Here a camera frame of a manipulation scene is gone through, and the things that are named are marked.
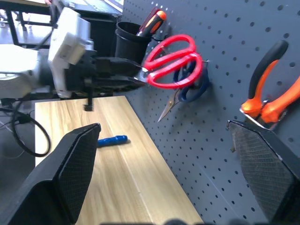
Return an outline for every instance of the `table leg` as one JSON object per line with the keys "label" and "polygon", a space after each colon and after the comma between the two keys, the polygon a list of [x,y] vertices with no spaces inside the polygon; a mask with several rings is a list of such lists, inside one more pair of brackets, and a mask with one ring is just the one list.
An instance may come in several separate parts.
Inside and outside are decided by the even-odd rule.
{"label": "table leg", "polygon": [[19,18],[20,18],[20,22],[23,28],[23,31],[27,31],[27,28],[25,27],[25,22],[24,22],[24,18],[23,18],[23,13],[19,12]]}
{"label": "table leg", "polygon": [[17,32],[15,30],[15,23],[14,23],[14,20],[13,20],[13,16],[11,15],[11,11],[10,10],[5,10],[5,11],[6,11],[7,21],[8,21],[8,24],[9,24],[11,37],[13,38],[14,45],[20,45],[19,40],[18,40],[18,36],[17,36]]}

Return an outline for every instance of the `wooden table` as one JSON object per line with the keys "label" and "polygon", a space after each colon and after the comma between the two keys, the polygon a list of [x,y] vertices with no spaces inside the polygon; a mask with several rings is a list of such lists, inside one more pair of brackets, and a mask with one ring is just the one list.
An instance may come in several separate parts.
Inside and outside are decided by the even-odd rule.
{"label": "wooden table", "polygon": [[[96,122],[102,128],[99,138],[127,135],[131,142],[97,150],[77,224],[162,224],[171,218],[202,222],[126,98],[96,98],[93,112],[83,111],[84,103],[84,99],[36,103],[35,118],[50,135],[52,150],[64,134]],[[36,152],[45,151],[46,140],[38,128],[35,140]]]}

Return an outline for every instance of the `gray pegboard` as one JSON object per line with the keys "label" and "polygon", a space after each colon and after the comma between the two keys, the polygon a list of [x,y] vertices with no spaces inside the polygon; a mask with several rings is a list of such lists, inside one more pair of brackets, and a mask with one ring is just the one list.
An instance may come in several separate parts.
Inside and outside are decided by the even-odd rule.
{"label": "gray pegboard", "polygon": [[[225,127],[227,120],[244,120],[239,108],[247,99],[251,75],[276,41],[285,39],[290,46],[267,79],[263,97],[277,98],[299,77],[300,2],[125,0],[122,20],[141,24],[154,6],[167,13],[156,37],[192,36],[198,52],[211,61],[212,87],[196,102],[176,105],[160,123],[173,90],[144,87],[128,93],[129,102],[205,222],[267,221],[242,175],[238,155],[230,151],[233,142]],[[147,51],[155,45],[152,41]],[[172,75],[162,82],[171,80]],[[276,130],[298,156],[299,115],[296,106]]]}

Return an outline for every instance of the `blue pen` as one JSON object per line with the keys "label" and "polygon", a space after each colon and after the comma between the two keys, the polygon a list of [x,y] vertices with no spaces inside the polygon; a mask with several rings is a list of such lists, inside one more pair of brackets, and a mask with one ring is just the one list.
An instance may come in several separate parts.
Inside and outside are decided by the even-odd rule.
{"label": "blue pen", "polygon": [[110,145],[125,144],[128,141],[126,135],[118,135],[98,140],[98,148]]}

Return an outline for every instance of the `red scissor handle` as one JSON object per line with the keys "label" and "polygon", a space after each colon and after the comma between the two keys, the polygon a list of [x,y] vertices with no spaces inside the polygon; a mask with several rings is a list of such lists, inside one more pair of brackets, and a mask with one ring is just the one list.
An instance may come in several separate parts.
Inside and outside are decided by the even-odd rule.
{"label": "red scissor handle", "polygon": [[[191,73],[190,76],[187,78],[178,81],[176,83],[156,83],[155,81],[167,75],[168,73],[178,70],[184,65],[188,64],[191,61],[196,61],[196,66],[193,72]],[[156,70],[152,73],[150,73],[147,77],[147,83],[151,84],[152,86],[158,87],[158,88],[164,88],[164,89],[181,89],[184,87],[187,87],[189,85],[192,85],[202,74],[202,58],[201,56],[194,52],[190,53],[189,55],[184,56],[183,58],[171,63],[170,65],[161,68],[159,70]]]}
{"label": "red scissor handle", "polygon": [[[167,54],[154,60],[165,49],[166,46],[177,41],[186,41],[189,43],[189,46],[185,49]],[[166,67],[153,71],[154,69],[159,68],[162,65],[165,65],[166,63],[172,62],[174,60],[177,61],[167,65]],[[194,60],[196,61],[196,67],[194,71],[191,73],[190,76],[183,79],[182,81],[176,83],[155,82],[158,78],[163,77],[177,69],[180,69],[182,66]],[[184,88],[193,84],[202,74],[203,68],[202,57],[196,52],[196,45],[194,40],[189,35],[185,34],[171,36],[166,40],[162,41],[160,44],[158,44],[145,60],[143,67],[150,71],[150,74],[147,77],[147,83],[149,83],[152,86],[164,89]]]}

